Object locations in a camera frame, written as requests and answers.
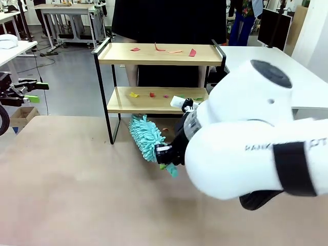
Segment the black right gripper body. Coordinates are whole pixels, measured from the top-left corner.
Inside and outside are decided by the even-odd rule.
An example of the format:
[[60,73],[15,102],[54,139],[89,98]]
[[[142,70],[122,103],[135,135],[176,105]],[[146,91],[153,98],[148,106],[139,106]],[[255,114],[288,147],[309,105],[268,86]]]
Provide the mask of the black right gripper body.
[[173,157],[184,156],[189,142],[189,114],[184,114],[174,128],[175,137],[170,143]]

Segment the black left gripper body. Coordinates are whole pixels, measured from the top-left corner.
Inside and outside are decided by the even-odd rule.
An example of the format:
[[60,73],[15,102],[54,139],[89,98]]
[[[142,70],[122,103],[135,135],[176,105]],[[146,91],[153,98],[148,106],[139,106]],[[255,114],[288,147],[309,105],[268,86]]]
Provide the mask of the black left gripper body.
[[9,73],[1,72],[1,104],[20,107],[24,103],[24,95],[15,88]]

